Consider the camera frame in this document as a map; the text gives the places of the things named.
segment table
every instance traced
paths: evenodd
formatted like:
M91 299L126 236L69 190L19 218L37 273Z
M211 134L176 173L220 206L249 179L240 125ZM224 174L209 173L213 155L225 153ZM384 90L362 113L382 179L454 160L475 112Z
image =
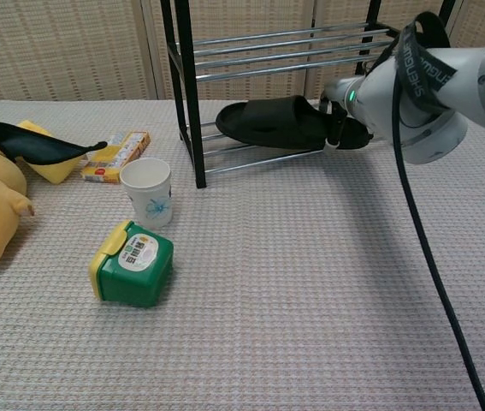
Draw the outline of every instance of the table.
M79 144L151 132L174 274L152 309L97 301L86 267L129 200L23 164L37 215L0 261L0 409L479 409L385 141L197 190L172 101L0 101L23 119ZM485 388L485 130L408 173Z

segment label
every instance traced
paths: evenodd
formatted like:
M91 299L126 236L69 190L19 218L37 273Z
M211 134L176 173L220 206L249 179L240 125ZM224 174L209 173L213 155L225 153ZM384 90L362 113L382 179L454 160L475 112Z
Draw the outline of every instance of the label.
M131 236L119 254L119 265L129 271L143 271L157 258L158 241L147 234Z

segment black cable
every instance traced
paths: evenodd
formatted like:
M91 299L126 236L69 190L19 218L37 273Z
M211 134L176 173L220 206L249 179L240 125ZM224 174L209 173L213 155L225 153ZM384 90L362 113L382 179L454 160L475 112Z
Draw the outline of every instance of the black cable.
M480 382L480 378L476 372L476 368L474 367L474 362L472 360L472 356L470 355L470 351L468 346L466 345L466 341L464 339L463 331L461 330L460 324L458 323L457 316L455 315L455 311L449 301L449 297L447 296L446 289L444 288L444 284L441 281L440 273L438 272L438 268L436 267L436 263L434 261L434 257L432 255L432 251L430 250L429 240L427 239L426 234L424 233L423 223L421 223L421 218L419 217L419 211L417 210L417 206L415 204L415 200L413 199L413 194L411 192L411 186L409 180L407 178L407 174L405 173L405 166L404 166L404 156L402 154L402 145L400 141L400 134L399 134L399 103L401 100L402 95L402 86L399 80L398 75L396 75L396 79L394 80L394 90L393 90L393 145L394 145L394 154L396 156L396 166L398 167L399 179L402 183L402 188L404 189L405 199L407 201L407 205L411 212L411 218L413 219L413 223L415 224L415 230L419 237L419 241L421 242L421 248L423 249L424 258L427 260L427 264L429 266L430 275L434 281L436 286L436 291L438 292L438 296L440 297L441 303L446 310L447 318L449 319L449 324L453 330L453 334L457 340L458 349L460 350L461 355L463 356L464 365L466 366L466 372L470 377L470 381L472 383L472 387L474 387L474 392L476 393L476 397L480 402L480 406L482 410L485 411L485 392L482 388L482 383Z

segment black slipper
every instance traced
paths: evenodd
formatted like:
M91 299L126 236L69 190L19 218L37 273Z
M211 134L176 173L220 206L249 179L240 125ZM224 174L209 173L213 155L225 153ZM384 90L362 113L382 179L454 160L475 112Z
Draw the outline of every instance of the black slipper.
M11 161L22 157L29 164L49 165L77 158L107 146L101 141L94 146L77 146L6 122L0 122L0 151Z
M246 144L320 150L336 127L334 117L312 107L303 96L250 100L223 108L216 126Z

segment black strap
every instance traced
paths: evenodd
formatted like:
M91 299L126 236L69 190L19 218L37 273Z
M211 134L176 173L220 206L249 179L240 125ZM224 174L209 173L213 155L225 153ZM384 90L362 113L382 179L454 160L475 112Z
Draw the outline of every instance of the black strap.
M422 33L417 32L417 23L423 28ZM432 90L439 91L457 70L432 56L425 48L450 47L440 18L429 11L418 15L383 51L371 71L392 56L396 45L399 45L396 52L396 71L411 102L420 110L432 114L449 110L440 103Z

